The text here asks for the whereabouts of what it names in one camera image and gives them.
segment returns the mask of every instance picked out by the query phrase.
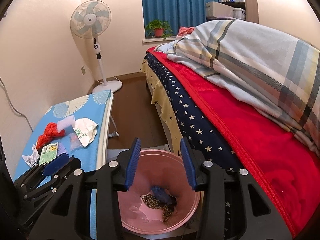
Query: metal screw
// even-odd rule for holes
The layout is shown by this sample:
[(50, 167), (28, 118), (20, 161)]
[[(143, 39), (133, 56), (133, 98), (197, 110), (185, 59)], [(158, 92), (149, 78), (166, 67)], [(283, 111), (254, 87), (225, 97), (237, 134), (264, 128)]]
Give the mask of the metal screw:
[(81, 173), (82, 173), (81, 169), (76, 169), (73, 171), (73, 175), (75, 175), (75, 176), (79, 176)]
[(111, 161), (111, 162), (109, 162), (109, 167), (116, 167), (116, 166), (118, 166), (118, 162), (117, 161)]
[(213, 165), (213, 163), (211, 161), (204, 161), (203, 165), (206, 167), (211, 167)]
[(248, 175), (248, 171), (246, 169), (240, 169), (239, 173), (243, 176)]

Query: white wall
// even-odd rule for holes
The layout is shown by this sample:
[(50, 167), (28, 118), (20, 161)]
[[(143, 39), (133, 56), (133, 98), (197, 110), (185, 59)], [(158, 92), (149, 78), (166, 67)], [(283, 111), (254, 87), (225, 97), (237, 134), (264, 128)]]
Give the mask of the white wall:
[[(33, 127), (53, 104), (86, 94), (100, 79), (92, 40), (71, 33), (69, 21), (87, 0), (14, 0), (0, 22), (0, 77), (15, 107)], [(109, 28), (99, 37), (107, 77), (140, 71), (145, 51), (142, 0), (102, 0), (111, 9)], [(27, 122), (10, 109), (0, 88), (0, 135), (7, 166), (14, 174), (31, 134)]]
[(320, 49), (320, 22), (307, 0), (258, 0), (259, 24), (310, 42)]

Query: potted plant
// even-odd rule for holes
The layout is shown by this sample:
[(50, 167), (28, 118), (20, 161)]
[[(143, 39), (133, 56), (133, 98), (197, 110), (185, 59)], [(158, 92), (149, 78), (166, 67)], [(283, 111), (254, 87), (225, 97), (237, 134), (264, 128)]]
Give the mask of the potted plant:
[(172, 29), (168, 21), (160, 21), (155, 19), (146, 26), (146, 31), (149, 31), (148, 36), (154, 33), (156, 38), (166, 38), (172, 35)]

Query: green leaves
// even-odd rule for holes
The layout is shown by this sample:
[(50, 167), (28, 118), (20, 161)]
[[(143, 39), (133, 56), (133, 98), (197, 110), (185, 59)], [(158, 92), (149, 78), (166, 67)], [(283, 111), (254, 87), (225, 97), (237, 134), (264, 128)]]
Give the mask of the green leaves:
[(159, 19), (155, 19), (152, 22), (149, 22), (146, 26), (146, 31), (148, 31), (148, 36), (154, 32), (156, 29), (164, 29), (164, 33), (162, 38), (167, 38), (172, 36), (172, 29), (168, 21), (160, 21)]

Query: red plastic bag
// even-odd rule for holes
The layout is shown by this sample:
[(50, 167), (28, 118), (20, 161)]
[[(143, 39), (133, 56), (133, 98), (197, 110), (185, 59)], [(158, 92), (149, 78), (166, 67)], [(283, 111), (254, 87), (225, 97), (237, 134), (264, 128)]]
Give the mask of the red plastic bag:
[(57, 131), (57, 124), (54, 122), (50, 122), (47, 124), (44, 129), (43, 135), (38, 137), (36, 149), (39, 150), (45, 144), (50, 143), (55, 137), (62, 137), (65, 135), (65, 130), (62, 130), (60, 133)]

